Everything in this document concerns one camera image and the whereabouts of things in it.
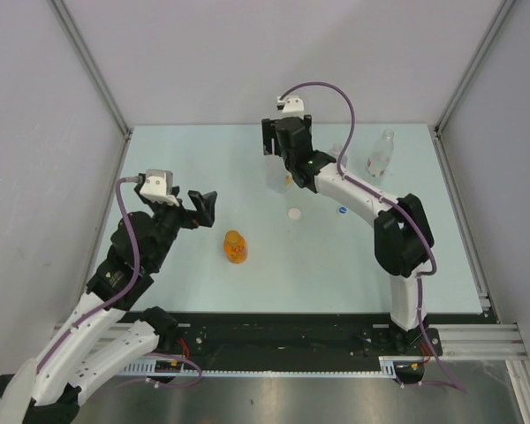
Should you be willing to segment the clear blue-label Pocari bottle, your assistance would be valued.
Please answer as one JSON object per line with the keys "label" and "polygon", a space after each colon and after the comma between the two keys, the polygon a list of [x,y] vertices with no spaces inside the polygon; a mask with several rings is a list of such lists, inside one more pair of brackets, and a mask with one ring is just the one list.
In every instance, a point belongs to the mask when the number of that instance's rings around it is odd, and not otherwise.
{"label": "clear blue-label Pocari bottle", "polygon": [[336,159],[336,161],[340,160],[341,165],[343,167],[347,167],[347,161],[348,156],[342,155],[343,146],[339,143],[334,143],[333,146],[330,148],[328,154]]}

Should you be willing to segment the square clear NFC juice bottle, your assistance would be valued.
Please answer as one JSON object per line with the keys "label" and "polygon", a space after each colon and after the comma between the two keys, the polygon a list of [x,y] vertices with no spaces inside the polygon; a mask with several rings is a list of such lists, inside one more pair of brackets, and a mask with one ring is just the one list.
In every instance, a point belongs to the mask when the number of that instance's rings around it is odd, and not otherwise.
{"label": "square clear NFC juice bottle", "polygon": [[274,193],[284,194],[293,184],[292,174],[285,168],[282,157],[265,155],[266,186]]}

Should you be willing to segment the white NFC bottle cap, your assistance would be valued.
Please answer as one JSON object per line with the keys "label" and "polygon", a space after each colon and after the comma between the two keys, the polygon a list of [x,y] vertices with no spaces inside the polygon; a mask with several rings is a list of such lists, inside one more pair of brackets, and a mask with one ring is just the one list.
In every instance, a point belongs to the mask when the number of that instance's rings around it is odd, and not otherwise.
{"label": "white NFC bottle cap", "polygon": [[288,217],[292,220],[299,220],[301,217],[301,212],[298,208],[290,208],[288,211]]}

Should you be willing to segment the clear red-label water bottle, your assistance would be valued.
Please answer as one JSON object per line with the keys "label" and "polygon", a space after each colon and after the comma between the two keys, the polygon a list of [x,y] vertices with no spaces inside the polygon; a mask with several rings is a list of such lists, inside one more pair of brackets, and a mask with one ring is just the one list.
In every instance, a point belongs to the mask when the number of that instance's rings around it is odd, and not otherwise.
{"label": "clear red-label water bottle", "polygon": [[392,130],[384,130],[373,145],[367,159],[367,171],[372,177],[382,177],[387,170],[394,153],[394,136]]}

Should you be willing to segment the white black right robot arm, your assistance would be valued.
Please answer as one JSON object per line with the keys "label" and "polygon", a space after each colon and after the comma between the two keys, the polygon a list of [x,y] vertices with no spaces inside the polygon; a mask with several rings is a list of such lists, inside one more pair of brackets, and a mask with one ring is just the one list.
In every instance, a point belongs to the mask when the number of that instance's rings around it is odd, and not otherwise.
{"label": "white black right robot arm", "polygon": [[421,278],[436,272],[435,241],[421,200],[393,197],[356,179],[333,155],[313,148],[311,128],[309,115],[264,118],[263,154],[280,157],[298,187],[339,202],[372,228],[375,258],[390,276],[390,341],[382,347],[410,354],[428,333]]}

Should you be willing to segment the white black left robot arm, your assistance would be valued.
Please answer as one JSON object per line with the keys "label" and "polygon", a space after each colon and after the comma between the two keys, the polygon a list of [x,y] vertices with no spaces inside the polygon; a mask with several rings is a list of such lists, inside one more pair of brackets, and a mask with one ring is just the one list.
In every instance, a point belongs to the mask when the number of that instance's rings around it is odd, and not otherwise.
{"label": "white black left robot arm", "polygon": [[36,358],[0,375],[0,423],[70,423],[127,365],[176,346],[178,322],[150,307],[124,335],[94,349],[154,282],[178,233],[213,226],[217,193],[189,192],[189,210],[164,175],[148,172],[120,178],[115,192],[121,219],[77,306]]}

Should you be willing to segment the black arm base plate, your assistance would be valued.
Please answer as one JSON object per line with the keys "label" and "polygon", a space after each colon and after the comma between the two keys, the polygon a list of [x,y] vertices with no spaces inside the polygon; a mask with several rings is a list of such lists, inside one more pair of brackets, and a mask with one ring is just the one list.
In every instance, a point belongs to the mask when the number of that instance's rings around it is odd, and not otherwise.
{"label": "black arm base plate", "polygon": [[367,355],[442,354],[436,328],[403,331],[388,314],[180,313],[181,337],[190,349],[211,347],[345,348]]}

